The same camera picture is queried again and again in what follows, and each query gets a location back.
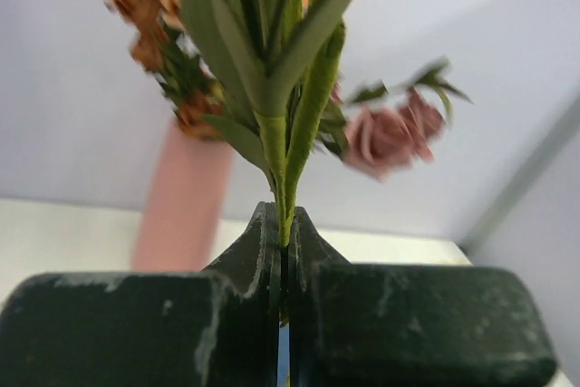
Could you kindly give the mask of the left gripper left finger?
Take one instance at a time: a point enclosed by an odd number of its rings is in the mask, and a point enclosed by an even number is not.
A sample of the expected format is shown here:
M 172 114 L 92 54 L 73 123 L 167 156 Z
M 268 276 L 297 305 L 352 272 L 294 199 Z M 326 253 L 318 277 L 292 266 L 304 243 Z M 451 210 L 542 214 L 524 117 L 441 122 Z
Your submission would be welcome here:
M 274 386 L 275 208 L 199 272 L 31 276 L 1 313 L 4 386 Z

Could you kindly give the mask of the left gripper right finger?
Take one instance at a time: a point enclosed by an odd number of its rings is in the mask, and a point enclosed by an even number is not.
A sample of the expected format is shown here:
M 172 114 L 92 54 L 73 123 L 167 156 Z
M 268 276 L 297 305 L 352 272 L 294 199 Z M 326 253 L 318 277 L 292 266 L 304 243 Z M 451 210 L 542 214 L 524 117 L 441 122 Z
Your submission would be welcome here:
M 495 267 L 355 264 L 295 212 L 294 386 L 545 386 L 557 357 L 524 283 Z

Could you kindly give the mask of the cream white flower stem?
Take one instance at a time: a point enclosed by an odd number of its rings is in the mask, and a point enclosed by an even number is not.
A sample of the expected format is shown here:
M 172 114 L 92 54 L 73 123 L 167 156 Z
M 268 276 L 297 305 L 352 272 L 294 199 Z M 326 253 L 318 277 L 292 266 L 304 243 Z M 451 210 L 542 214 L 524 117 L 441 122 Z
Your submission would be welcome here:
M 298 181 L 337 79 L 352 0 L 181 0 L 181 19 L 223 86 L 208 123 L 261 169 L 290 242 Z

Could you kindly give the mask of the artificial flower bunch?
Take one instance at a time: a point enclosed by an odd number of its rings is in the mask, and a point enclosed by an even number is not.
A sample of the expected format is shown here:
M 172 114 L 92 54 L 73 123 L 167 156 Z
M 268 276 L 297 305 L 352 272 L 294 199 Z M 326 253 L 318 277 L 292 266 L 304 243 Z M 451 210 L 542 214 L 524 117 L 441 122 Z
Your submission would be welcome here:
M 170 101 L 181 132 L 191 138 L 220 140 L 206 115 L 221 115 L 223 88 L 204 66 L 181 21 L 181 0 L 105 0 L 107 8 L 137 30 L 132 60 L 154 77 Z

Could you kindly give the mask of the mauve flower stem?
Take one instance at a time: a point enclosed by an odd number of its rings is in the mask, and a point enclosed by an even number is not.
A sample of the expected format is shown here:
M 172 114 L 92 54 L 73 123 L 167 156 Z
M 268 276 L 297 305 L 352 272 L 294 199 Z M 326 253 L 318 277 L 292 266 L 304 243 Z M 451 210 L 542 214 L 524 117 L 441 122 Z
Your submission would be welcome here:
M 449 67 L 449 59 L 442 57 L 392 88 L 378 81 L 359 87 L 348 99 L 341 97 L 336 83 L 314 147 L 377 180 L 417 160 L 432 161 L 431 143 L 453 121 L 450 98 L 470 101 L 444 77 Z

